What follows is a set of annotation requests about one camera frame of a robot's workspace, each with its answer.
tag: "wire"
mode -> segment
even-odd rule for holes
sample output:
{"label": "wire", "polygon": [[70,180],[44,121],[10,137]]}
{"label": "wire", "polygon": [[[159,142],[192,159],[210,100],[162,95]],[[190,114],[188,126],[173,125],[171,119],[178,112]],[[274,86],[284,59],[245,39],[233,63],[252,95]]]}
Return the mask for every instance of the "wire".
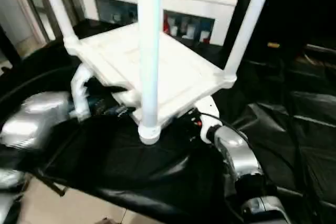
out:
{"label": "wire", "polygon": [[248,143],[248,139],[247,139],[246,135],[244,135],[244,133],[242,133],[241,131],[237,130],[231,124],[229,124],[228,122],[225,122],[223,119],[221,119],[221,118],[219,118],[219,117],[217,117],[215,115],[208,114],[208,113],[201,113],[201,115],[206,115],[206,116],[209,116],[211,118],[219,120],[224,126],[230,128],[231,130],[233,130],[234,132],[236,132],[242,139],[244,139]]}

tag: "tile floor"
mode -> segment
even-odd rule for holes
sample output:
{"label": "tile floor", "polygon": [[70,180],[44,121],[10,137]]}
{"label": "tile floor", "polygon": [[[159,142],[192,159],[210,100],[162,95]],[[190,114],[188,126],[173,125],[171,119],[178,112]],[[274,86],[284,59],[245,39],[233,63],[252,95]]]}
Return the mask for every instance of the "tile floor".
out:
{"label": "tile floor", "polygon": [[59,197],[36,179],[31,181],[23,200],[19,224],[94,224],[103,218],[123,224],[160,224],[74,189]]}

